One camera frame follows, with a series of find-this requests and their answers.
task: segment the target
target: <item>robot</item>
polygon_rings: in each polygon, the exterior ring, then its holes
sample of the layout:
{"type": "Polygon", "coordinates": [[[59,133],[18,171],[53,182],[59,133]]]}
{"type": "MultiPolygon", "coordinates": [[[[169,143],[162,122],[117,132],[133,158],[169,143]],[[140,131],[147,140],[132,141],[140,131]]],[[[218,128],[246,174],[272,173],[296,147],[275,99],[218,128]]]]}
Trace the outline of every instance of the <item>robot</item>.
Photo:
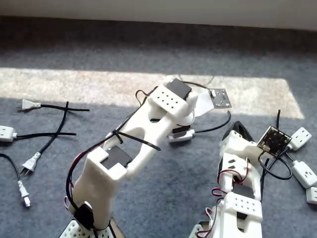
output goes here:
{"type": "MultiPolygon", "coordinates": [[[[202,115],[217,106],[230,107],[220,97],[222,93],[208,92],[200,96],[185,82],[167,77],[149,94],[141,106],[104,140],[80,153],[74,160],[66,181],[65,201],[75,220],[72,220],[60,238],[119,237],[113,230],[111,208],[118,183],[131,179],[154,156],[159,142],[191,139],[191,124],[195,110],[202,115]],[[213,105],[200,111],[197,102],[211,99],[213,105]],[[118,145],[124,139],[139,141],[140,151],[131,158],[118,145]],[[72,171],[86,156],[82,174],[73,184],[72,171]]],[[[261,238],[262,206],[258,158],[264,153],[270,156],[267,140],[259,147],[232,130],[220,143],[220,162],[217,181],[221,199],[208,211],[210,222],[204,231],[202,224],[195,225],[190,238],[261,238]]]]}

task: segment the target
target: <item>white wall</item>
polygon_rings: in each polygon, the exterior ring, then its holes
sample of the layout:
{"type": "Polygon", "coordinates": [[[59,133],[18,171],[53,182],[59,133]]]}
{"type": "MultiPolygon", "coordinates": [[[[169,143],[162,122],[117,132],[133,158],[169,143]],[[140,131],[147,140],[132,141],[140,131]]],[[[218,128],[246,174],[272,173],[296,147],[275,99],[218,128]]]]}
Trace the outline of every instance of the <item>white wall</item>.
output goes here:
{"type": "Polygon", "coordinates": [[[0,0],[0,15],[317,30],[316,0],[0,0]]]}

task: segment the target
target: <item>power plug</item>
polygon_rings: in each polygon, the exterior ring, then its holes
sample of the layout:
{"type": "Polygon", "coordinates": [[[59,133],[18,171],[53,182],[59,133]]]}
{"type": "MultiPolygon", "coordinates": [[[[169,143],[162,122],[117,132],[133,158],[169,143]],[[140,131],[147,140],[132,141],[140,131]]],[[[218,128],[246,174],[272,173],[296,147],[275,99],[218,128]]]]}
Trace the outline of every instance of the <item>power plug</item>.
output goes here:
{"type": "Polygon", "coordinates": [[[299,128],[293,135],[292,140],[287,145],[292,150],[298,150],[309,141],[312,135],[303,127],[299,128]]]}
{"type": "Polygon", "coordinates": [[[311,187],[317,182],[317,175],[305,162],[294,161],[293,165],[293,174],[304,188],[311,187]]]}
{"type": "Polygon", "coordinates": [[[0,141],[12,142],[15,138],[16,133],[12,127],[0,125],[0,141]]]}
{"type": "Polygon", "coordinates": [[[317,187],[306,189],[306,200],[308,203],[317,204],[317,187]]]}

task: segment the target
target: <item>gray carpet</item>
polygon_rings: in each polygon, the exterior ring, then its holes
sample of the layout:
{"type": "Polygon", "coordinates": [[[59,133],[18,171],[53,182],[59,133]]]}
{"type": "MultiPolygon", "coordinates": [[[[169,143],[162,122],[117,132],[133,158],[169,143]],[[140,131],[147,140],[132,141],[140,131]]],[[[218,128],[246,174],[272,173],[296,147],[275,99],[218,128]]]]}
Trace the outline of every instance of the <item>gray carpet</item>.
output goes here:
{"type": "MultiPolygon", "coordinates": [[[[311,141],[294,157],[317,172],[315,147],[317,34],[312,32],[58,19],[0,18],[0,124],[20,133],[54,131],[62,112],[17,112],[14,102],[30,98],[89,113],[70,113],[60,137],[23,177],[29,210],[19,203],[13,169],[1,162],[0,237],[58,237],[71,219],[63,206],[65,177],[73,158],[114,129],[146,91],[164,74],[225,87],[232,101],[232,121],[240,120],[257,140],[282,109],[280,128],[292,134],[304,126],[311,141]]],[[[221,123],[225,111],[195,121],[195,128],[221,123]]],[[[128,238],[180,237],[205,219],[215,198],[218,143],[226,128],[197,135],[171,147],[165,140],[138,177],[124,181],[116,195],[114,217],[128,238]]],[[[46,138],[1,144],[0,152],[18,165],[46,138]]],[[[125,148],[135,155],[138,143],[125,148]]],[[[74,177],[80,174],[82,163],[74,177]]],[[[264,238],[315,237],[317,209],[292,178],[266,178],[264,238]]]]}

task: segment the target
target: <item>white plug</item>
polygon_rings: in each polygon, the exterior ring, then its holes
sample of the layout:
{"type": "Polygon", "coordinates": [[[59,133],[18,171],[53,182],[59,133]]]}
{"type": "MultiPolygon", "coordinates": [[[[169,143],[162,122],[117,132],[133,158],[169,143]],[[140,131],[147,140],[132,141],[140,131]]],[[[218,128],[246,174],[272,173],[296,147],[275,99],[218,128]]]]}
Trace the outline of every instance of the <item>white plug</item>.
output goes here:
{"type": "Polygon", "coordinates": [[[292,140],[287,145],[291,150],[298,150],[309,141],[312,135],[303,127],[299,128],[293,135],[292,140]]]}
{"type": "Polygon", "coordinates": [[[305,162],[296,160],[293,165],[293,174],[304,188],[311,187],[317,182],[317,175],[305,162]]]}
{"type": "Polygon", "coordinates": [[[25,172],[25,174],[27,175],[30,171],[34,172],[34,168],[36,166],[36,163],[38,161],[38,159],[40,158],[41,153],[40,152],[36,152],[31,159],[28,159],[22,166],[23,169],[21,171],[21,173],[25,172]]]}
{"type": "Polygon", "coordinates": [[[41,103],[34,103],[32,101],[22,99],[20,101],[16,101],[16,108],[21,108],[22,110],[29,110],[31,108],[40,108],[41,103]]]}
{"type": "Polygon", "coordinates": [[[18,181],[18,185],[19,185],[19,190],[21,193],[21,198],[23,199],[23,203],[26,207],[31,206],[31,201],[29,198],[29,193],[27,192],[26,188],[24,187],[23,183],[21,180],[18,181]]]}
{"type": "Polygon", "coordinates": [[[317,187],[306,189],[306,200],[308,203],[317,204],[317,187]]]}
{"type": "Polygon", "coordinates": [[[193,130],[193,129],[188,130],[185,135],[179,136],[179,137],[177,137],[177,134],[176,135],[172,134],[172,135],[168,136],[168,141],[170,143],[173,143],[173,142],[181,142],[181,141],[191,140],[193,138],[194,134],[195,134],[195,130],[193,130]]]}
{"type": "Polygon", "coordinates": [[[16,135],[12,127],[0,125],[0,141],[12,142],[16,138],[16,135]]]}

